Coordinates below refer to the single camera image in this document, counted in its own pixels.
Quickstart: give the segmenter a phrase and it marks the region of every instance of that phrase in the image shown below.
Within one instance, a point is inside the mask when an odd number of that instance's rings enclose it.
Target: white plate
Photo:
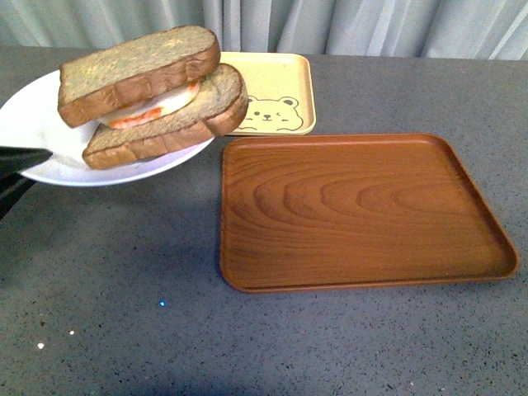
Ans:
[[[44,148],[51,158],[21,172],[38,182],[61,186],[109,186],[166,171],[197,155],[213,140],[151,160],[107,170],[93,170],[82,158],[97,122],[68,127],[57,112],[59,71],[35,80],[0,109],[0,146]]]

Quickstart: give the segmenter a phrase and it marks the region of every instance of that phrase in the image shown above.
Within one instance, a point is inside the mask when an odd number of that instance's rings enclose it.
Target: countertop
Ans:
[[[0,104],[86,53],[0,48]],[[0,221],[0,394],[528,394],[528,63],[307,58],[312,133],[446,139],[519,252],[516,275],[240,293],[219,272],[235,138],[217,139],[141,181],[37,182]]]

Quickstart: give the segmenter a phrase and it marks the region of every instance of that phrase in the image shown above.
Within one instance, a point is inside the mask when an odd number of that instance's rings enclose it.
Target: bear face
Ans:
[[[240,130],[297,130],[303,119],[297,113],[299,101],[294,97],[279,100],[257,99],[249,96],[246,119]]]

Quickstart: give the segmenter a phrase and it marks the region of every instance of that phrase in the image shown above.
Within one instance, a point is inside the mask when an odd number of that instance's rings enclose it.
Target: yellow tray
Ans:
[[[221,62],[243,75],[246,119],[231,135],[298,135],[315,126],[309,61],[297,54],[223,52]]]

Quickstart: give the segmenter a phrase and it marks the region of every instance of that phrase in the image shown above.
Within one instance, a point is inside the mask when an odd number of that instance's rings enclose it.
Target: bread crust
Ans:
[[[131,140],[117,147],[90,152],[90,144],[88,144],[82,153],[82,158],[93,169],[107,169],[138,159],[157,157],[185,149],[232,132],[242,123],[248,111],[248,91],[245,82],[240,72],[235,68],[232,69],[240,79],[241,89],[223,111],[206,119],[199,119],[185,128],[167,131],[150,138]]]
[[[63,121],[74,128],[122,106],[150,99],[211,73],[218,66],[221,53],[216,35],[209,29],[206,30],[214,37],[209,48],[161,68],[125,78],[70,102],[66,102],[62,89],[64,79],[67,78],[62,64],[59,68],[61,87],[57,110]]]

